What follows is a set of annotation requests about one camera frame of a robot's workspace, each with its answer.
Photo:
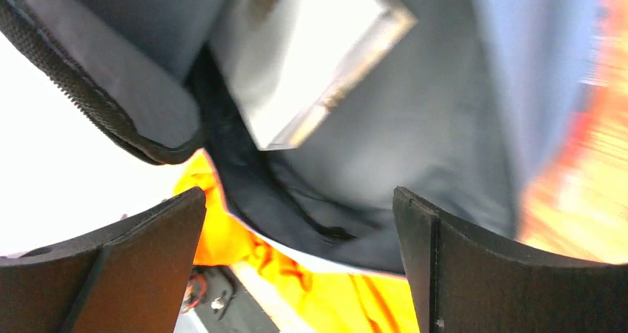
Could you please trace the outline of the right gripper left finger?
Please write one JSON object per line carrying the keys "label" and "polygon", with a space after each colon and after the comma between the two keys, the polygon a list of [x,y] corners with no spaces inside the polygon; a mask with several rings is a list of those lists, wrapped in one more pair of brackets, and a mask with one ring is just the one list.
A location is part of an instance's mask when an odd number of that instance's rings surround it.
{"label": "right gripper left finger", "polygon": [[189,189],[108,226],[1,259],[3,332],[172,332],[206,214]]}

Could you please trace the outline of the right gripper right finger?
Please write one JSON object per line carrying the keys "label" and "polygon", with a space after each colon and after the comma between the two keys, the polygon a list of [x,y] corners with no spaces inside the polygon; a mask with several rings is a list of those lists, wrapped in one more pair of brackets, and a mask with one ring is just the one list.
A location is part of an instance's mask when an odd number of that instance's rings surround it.
{"label": "right gripper right finger", "polygon": [[394,191],[421,332],[625,332],[627,266],[558,255]]}

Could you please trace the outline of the blue grey backpack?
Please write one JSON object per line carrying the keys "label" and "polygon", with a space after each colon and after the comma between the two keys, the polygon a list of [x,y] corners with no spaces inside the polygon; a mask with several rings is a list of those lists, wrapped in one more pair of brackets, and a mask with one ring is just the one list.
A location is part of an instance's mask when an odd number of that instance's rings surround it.
{"label": "blue grey backpack", "polygon": [[203,149],[227,208],[292,258],[403,273],[403,186],[507,238],[584,99],[601,0],[402,0],[418,26],[297,150],[253,145],[207,41],[227,0],[1,0],[1,32],[112,142]]}

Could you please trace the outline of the white book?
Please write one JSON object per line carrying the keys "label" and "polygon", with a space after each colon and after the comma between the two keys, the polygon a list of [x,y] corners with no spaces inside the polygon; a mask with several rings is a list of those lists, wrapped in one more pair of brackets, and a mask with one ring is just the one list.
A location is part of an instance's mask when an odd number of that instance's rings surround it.
{"label": "white book", "polygon": [[226,0],[209,45],[256,147],[294,149],[417,21],[401,0]]}

